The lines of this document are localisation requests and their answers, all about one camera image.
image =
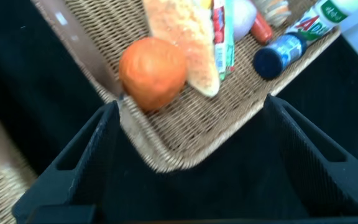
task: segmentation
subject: blue bottle cap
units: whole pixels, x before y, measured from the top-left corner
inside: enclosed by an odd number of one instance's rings
[[[262,78],[272,79],[283,72],[284,64],[275,50],[262,48],[255,54],[254,68]]]

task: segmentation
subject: bread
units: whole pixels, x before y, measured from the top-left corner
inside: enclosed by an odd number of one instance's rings
[[[210,18],[193,0],[143,0],[151,34],[179,46],[187,59],[187,82],[205,96],[219,91]]]

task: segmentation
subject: woven tray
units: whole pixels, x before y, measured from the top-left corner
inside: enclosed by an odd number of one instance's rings
[[[141,0],[65,0],[67,8],[117,75],[119,58],[133,41],[148,36]],[[315,1],[290,0],[293,15],[275,36],[283,34]],[[340,34],[333,30],[312,45],[301,60],[275,80],[261,79],[251,61],[261,46],[250,35],[236,43],[236,71],[214,98],[187,86],[168,106],[144,114],[131,97],[124,99],[121,124],[144,160],[158,172],[188,169],[200,163],[325,50]],[[105,101],[114,97],[92,80]]]

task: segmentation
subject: bottle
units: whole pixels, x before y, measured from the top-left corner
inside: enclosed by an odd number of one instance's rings
[[[290,26],[286,33],[297,32],[310,45],[358,10],[358,0],[320,0]]]
[[[270,45],[256,52],[253,65],[265,79],[279,76],[291,63],[305,54],[306,39],[297,32],[284,34]]]

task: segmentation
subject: plastic wrapper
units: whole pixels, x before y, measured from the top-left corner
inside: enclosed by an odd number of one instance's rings
[[[213,1],[215,61],[219,77],[234,71],[233,1]]]

